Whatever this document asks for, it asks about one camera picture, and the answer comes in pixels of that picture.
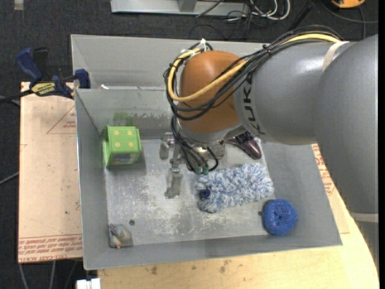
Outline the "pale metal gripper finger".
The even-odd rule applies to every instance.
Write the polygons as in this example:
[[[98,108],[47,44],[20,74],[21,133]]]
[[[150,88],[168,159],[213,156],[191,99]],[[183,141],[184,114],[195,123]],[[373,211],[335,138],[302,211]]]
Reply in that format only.
[[[172,164],[167,176],[167,189],[164,196],[168,199],[172,199],[180,195],[180,189],[182,185],[183,174],[180,171],[178,164]]]
[[[169,140],[167,137],[161,139],[160,147],[159,147],[159,157],[162,160],[167,160],[169,156]]]

